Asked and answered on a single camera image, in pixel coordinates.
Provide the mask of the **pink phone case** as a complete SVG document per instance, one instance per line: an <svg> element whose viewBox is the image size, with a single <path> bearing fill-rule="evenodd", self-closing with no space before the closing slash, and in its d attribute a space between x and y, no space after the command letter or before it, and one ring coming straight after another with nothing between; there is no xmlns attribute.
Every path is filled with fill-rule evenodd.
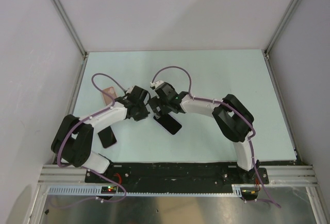
<svg viewBox="0 0 330 224"><path fill-rule="evenodd" d="M101 94L106 106L111 105L112 101L117 98L117 93L114 87L102 89Z"/></svg>

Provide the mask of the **black phone purple edge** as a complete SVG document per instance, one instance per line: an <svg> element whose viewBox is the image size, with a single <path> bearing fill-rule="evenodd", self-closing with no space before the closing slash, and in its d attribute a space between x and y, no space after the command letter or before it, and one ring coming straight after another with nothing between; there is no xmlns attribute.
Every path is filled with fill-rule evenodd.
<svg viewBox="0 0 330 224"><path fill-rule="evenodd" d="M102 147L105 149L107 149L117 143L117 138L116 138L111 126L108 126L107 128L101 130L97 134L101 141Z"/></svg>

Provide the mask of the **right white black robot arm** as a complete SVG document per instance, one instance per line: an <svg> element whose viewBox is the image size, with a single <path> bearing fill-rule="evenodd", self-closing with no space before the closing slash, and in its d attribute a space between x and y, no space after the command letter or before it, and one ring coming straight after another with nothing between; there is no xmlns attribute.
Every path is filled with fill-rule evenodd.
<svg viewBox="0 0 330 224"><path fill-rule="evenodd" d="M257 177L253 165L254 154L249 140L255 135L253 115L236 98L228 94L221 101L193 97L188 92L177 93L167 82L150 83L156 92L151 108L155 115L173 113L193 113L213 118L223 135L234 143L237 155L238 177L244 183L251 183Z"/></svg>

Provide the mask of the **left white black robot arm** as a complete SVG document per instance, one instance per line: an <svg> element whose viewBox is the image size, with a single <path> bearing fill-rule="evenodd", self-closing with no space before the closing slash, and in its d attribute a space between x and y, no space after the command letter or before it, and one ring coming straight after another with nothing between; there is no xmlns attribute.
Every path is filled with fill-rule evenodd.
<svg viewBox="0 0 330 224"><path fill-rule="evenodd" d="M64 117L51 145L58 159L64 159L74 167L85 167L96 172L103 182L114 178L110 160L92 150L95 138L108 141L111 145L111 125L126 119L140 121L148 117L149 111L144 103L150 94L147 90L133 86L125 95L118 97L106 108L86 117L69 114Z"/></svg>

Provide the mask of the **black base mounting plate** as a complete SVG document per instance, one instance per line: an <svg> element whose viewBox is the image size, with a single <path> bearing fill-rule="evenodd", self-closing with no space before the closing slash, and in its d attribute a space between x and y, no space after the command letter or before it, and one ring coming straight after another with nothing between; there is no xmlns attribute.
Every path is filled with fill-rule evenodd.
<svg viewBox="0 0 330 224"><path fill-rule="evenodd" d="M265 168L245 171L235 162L111 163L103 175L132 194L231 193L233 184L269 184Z"/></svg>

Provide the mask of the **left small circuit board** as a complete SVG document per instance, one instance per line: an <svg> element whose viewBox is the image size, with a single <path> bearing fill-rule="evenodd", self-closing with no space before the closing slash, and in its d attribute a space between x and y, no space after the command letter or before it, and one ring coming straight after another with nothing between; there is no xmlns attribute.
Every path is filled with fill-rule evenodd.
<svg viewBox="0 0 330 224"><path fill-rule="evenodd" d="M114 194L117 192L116 186L102 186L101 193L102 194Z"/></svg>

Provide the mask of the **small circuit board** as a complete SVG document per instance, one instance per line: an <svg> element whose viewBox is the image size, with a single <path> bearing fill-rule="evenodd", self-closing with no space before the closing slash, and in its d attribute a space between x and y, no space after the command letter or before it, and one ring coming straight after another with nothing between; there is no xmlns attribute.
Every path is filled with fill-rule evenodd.
<svg viewBox="0 0 330 224"><path fill-rule="evenodd" d="M258 197L259 190L241 188L241 199L243 201L255 201Z"/></svg>
<svg viewBox="0 0 330 224"><path fill-rule="evenodd" d="M116 186L102 186L101 193L102 194L114 194L117 192Z"/></svg>

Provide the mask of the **right small circuit board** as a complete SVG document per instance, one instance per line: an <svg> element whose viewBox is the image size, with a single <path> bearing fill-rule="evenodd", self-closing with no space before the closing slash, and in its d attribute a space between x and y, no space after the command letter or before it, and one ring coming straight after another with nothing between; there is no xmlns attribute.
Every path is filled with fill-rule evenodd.
<svg viewBox="0 0 330 224"><path fill-rule="evenodd" d="M241 199L243 201L255 201L258 197L259 190L241 188Z"/></svg>

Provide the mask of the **left aluminium frame post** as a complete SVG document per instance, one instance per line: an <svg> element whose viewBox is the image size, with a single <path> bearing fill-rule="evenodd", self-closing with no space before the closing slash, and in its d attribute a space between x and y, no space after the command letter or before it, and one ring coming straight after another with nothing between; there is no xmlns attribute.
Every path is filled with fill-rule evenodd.
<svg viewBox="0 0 330 224"><path fill-rule="evenodd" d="M55 10L57 11L60 19L62 20L65 28L67 29L70 37L72 38L74 44L76 45L78 51L82 55L82 58L85 59L87 57L88 53L87 53L85 47L83 46L83 44L76 32L76 29L74 28L67 12L65 11L65 8L64 8L61 0L51 0L51 2L53 3Z"/></svg>

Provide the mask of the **aluminium frame post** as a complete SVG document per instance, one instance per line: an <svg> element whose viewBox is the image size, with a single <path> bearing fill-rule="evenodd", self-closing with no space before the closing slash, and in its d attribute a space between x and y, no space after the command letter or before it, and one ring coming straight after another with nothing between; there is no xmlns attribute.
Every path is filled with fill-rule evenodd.
<svg viewBox="0 0 330 224"><path fill-rule="evenodd" d="M57 11L60 19L62 20L65 28L67 29L70 37L72 38L74 44L76 45L78 51L82 55L82 58L85 59L87 57L88 53L87 53L85 47L83 46L83 44L76 32L76 29L74 28L67 12L65 11L65 8L64 8L61 0L51 0L51 2L53 3L55 10Z"/></svg>
<svg viewBox="0 0 330 224"><path fill-rule="evenodd" d="M291 0L279 22L277 25L273 35L271 36L271 39L269 43L267 44L266 48L263 51L263 54L266 59L269 59L270 52L272 51L273 47L275 46L276 42L281 37L282 33L284 32L285 28L289 24L292 16L294 15L296 9L298 8L300 2L302 0Z"/></svg>

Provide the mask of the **right aluminium frame post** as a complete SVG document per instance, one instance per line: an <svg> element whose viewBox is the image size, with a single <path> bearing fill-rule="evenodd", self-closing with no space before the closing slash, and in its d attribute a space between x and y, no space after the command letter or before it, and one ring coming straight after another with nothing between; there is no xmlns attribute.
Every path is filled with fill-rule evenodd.
<svg viewBox="0 0 330 224"><path fill-rule="evenodd" d="M302 0L291 0L279 22L277 25L273 35L271 36L271 39L269 43L267 44L266 48L263 51L263 54L266 59L269 59L270 52L272 51L273 47L275 46L276 42L281 37L282 33L284 32L285 28L289 24L292 16L294 15L296 9L298 8L300 2Z"/></svg>

